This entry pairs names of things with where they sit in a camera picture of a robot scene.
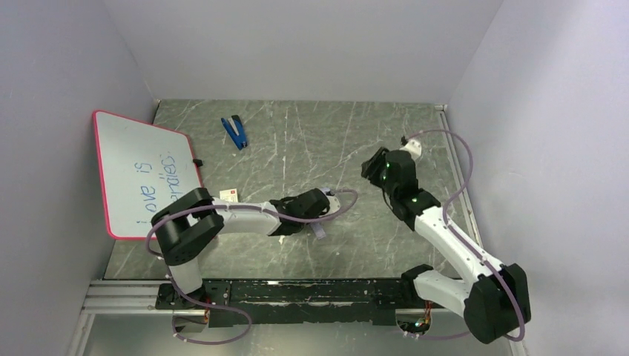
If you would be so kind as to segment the lavender folding umbrella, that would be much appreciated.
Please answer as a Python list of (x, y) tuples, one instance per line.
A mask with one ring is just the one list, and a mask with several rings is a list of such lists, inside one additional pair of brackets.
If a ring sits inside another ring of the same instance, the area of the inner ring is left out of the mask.
[[(330, 188), (319, 188), (319, 190), (322, 191), (325, 196), (335, 195), (335, 193)], [(319, 222), (311, 222), (308, 224), (308, 227), (310, 228), (311, 232), (313, 233), (313, 235), (315, 236), (317, 240), (321, 240), (327, 236), (327, 233), (323, 227), (324, 223), (325, 223), (325, 220), (319, 221)]]

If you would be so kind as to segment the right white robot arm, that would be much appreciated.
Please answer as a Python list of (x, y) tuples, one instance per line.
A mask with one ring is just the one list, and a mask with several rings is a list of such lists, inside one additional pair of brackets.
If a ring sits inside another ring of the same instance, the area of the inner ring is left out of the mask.
[(449, 219), (445, 206), (420, 188), (415, 155), (409, 149), (379, 148), (362, 163), (361, 176), (379, 188), (392, 213), (436, 247), (458, 273), (451, 278), (428, 265), (411, 268), (402, 275), (407, 298), (448, 309), (485, 344), (521, 331), (530, 322), (524, 269), (502, 263)]

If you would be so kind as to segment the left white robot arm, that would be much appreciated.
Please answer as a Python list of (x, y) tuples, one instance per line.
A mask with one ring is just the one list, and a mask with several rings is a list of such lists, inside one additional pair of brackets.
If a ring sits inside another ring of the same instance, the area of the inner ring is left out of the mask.
[(195, 188), (151, 219), (170, 277), (183, 294), (199, 294), (202, 278), (197, 257), (220, 234), (292, 235), (312, 220), (332, 213), (331, 192), (313, 188), (279, 200), (246, 205), (211, 196)]

